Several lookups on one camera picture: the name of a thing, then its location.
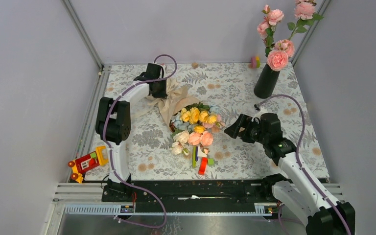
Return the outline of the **colourful flower bouquet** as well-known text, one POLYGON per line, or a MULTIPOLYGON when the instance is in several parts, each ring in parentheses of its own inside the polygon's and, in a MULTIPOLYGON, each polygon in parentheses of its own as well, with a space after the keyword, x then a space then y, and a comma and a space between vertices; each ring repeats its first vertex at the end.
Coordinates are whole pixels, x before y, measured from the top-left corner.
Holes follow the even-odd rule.
POLYGON ((188 87, 176 79, 166 80, 167 98, 146 96, 149 106, 157 107, 171 134, 169 151, 173 155, 189 155, 194 146, 208 155, 214 143, 213 130, 221 130, 225 123, 217 105, 207 104, 188 94, 188 87))

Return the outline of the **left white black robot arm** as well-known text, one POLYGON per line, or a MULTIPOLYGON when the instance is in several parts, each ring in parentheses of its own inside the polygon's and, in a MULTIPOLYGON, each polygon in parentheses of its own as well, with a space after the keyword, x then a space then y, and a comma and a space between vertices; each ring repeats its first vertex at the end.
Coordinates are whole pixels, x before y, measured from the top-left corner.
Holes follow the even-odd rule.
POLYGON ((117 98, 102 97, 99 101, 95 131, 104 141, 108 156, 109 178, 102 201, 128 201, 133 196, 131 174, 126 154, 126 141, 131 132, 131 105, 148 96, 165 98, 164 68, 149 63, 146 71, 117 98))

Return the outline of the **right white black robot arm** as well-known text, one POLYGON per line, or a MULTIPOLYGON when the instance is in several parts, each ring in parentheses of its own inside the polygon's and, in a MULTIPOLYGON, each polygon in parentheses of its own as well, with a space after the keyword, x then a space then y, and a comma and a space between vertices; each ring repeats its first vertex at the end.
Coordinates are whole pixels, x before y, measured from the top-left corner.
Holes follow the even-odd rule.
POLYGON ((233 139, 263 146, 266 156, 283 171, 262 180, 263 199, 281 201, 302 222, 308 235, 355 233, 353 206, 340 202, 309 170, 295 144, 283 137, 276 114, 263 113, 260 117, 241 114, 224 132, 233 139))

